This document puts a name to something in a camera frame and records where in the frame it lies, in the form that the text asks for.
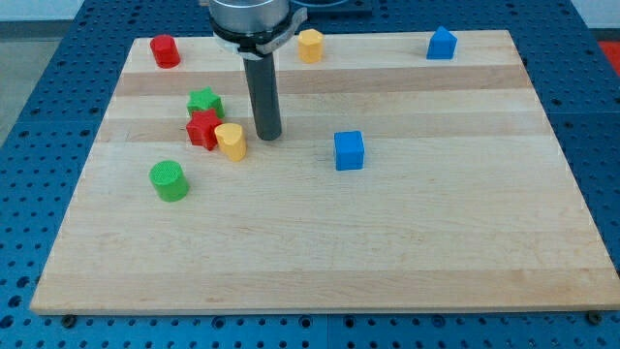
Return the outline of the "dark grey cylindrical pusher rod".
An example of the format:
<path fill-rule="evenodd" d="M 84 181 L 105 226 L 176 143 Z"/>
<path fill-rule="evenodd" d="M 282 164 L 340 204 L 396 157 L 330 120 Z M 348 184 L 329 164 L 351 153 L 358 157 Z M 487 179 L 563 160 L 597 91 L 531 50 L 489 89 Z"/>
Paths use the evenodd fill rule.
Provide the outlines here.
<path fill-rule="evenodd" d="M 274 141 L 282 134 L 282 120 L 273 54 L 243 63 L 257 136 Z"/>

